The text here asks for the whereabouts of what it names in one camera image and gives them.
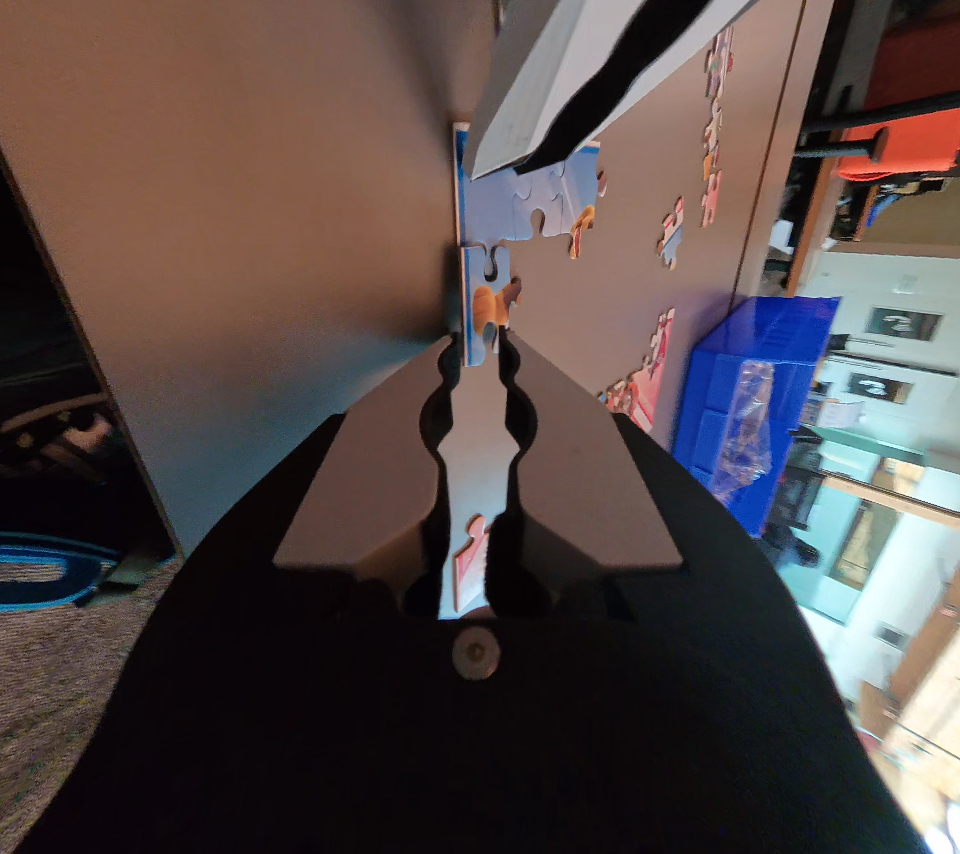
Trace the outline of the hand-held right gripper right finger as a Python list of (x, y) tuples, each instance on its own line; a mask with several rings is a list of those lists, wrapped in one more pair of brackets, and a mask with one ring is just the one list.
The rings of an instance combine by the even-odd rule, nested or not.
[(629, 619), (622, 581), (683, 559), (615, 417), (506, 329), (498, 373), (516, 443), (489, 529), (484, 587), (499, 619)]

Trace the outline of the orange chair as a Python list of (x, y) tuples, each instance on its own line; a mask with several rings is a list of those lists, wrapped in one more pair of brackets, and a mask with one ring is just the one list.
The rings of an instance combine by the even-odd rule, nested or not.
[(837, 166), (847, 181), (872, 181), (894, 175), (946, 172), (956, 164), (959, 152), (959, 109), (848, 128), (844, 141), (873, 139), (881, 128), (888, 138), (879, 161), (867, 156), (847, 156)]

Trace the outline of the clear plastic bag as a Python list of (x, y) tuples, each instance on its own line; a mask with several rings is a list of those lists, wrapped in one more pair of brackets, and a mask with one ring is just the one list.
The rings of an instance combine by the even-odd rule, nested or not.
[(770, 402), (775, 366), (744, 361), (738, 372), (709, 490), (730, 508), (772, 466)]

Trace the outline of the orange tail blue border puzzle piece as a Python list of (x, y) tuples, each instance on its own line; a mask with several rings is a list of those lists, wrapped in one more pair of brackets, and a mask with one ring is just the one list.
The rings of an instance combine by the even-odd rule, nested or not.
[(480, 366), (488, 353), (498, 353), (501, 329), (509, 326), (510, 309), (520, 299), (521, 279), (512, 273), (509, 248), (483, 245), (460, 248), (462, 288), (462, 363)]

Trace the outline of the yellow border puzzle section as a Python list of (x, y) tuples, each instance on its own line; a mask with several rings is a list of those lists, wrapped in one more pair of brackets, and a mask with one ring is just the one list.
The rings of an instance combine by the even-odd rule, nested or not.
[(718, 32), (706, 50), (703, 72), (705, 76), (704, 94), (709, 104), (709, 118), (702, 135), (703, 159), (702, 180), (704, 189), (701, 199), (701, 225), (708, 227), (714, 223), (722, 183), (721, 152), (719, 138), (723, 123), (722, 97), (726, 78), (733, 69), (734, 24), (727, 25)]

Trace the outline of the blue white red striped puzzle piece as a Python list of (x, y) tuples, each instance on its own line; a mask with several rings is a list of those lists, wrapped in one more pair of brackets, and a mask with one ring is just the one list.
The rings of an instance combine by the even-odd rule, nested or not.
[(671, 213), (663, 219), (662, 236), (656, 245), (659, 260), (670, 271), (676, 268), (678, 250), (683, 240), (684, 211), (684, 198), (680, 196), (676, 200)]

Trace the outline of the red border dog puzzle section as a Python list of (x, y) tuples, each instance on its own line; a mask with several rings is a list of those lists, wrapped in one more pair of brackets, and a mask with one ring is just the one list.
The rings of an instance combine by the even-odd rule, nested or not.
[(660, 314), (641, 367), (597, 395), (611, 413), (627, 416), (646, 433), (655, 423), (674, 318), (674, 308)]

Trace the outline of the blue plastic bin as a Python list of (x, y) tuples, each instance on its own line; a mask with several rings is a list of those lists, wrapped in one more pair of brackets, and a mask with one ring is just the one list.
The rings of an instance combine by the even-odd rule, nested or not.
[(691, 353), (673, 455), (708, 490), (741, 364), (774, 365), (772, 466), (727, 508), (750, 536), (759, 537), (766, 524), (840, 302), (838, 297), (748, 298)]

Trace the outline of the blue plastic loop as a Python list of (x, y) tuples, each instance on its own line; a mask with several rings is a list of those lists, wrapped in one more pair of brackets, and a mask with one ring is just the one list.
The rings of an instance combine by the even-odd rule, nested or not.
[(2, 532), (1, 611), (77, 605), (114, 571), (114, 548), (49, 535)]

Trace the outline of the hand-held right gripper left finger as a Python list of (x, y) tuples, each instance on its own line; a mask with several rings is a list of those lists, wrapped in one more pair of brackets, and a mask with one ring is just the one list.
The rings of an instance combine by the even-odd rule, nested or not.
[(439, 618), (451, 528), (439, 448), (459, 381), (459, 339), (445, 336), (346, 411), (275, 567), (375, 581), (404, 613)]

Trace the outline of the grey desk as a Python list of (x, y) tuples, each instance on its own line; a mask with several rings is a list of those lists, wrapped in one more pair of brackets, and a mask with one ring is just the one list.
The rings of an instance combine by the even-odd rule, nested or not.
[(449, 328), (491, 0), (2, 0), (2, 150), (183, 553)]

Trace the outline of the white cabinet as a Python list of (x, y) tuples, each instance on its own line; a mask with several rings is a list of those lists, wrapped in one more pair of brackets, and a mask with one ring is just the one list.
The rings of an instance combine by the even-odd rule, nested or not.
[(817, 369), (828, 398), (860, 406), (848, 429), (957, 459), (958, 260), (830, 251), (801, 289), (837, 300)]

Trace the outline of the plain blue puzzle piece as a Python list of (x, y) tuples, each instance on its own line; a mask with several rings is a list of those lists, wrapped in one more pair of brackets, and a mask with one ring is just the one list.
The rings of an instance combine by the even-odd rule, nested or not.
[(469, 128), (464, 122), (452, 125), (458, 244), (490, 249), (505, 241), (533, 239), (541, 231), (540, 221), (532, 221), (534, 208), (530, 200), (534, 176), (518, 175), (507, 168), (471, 179), (463, 165)]

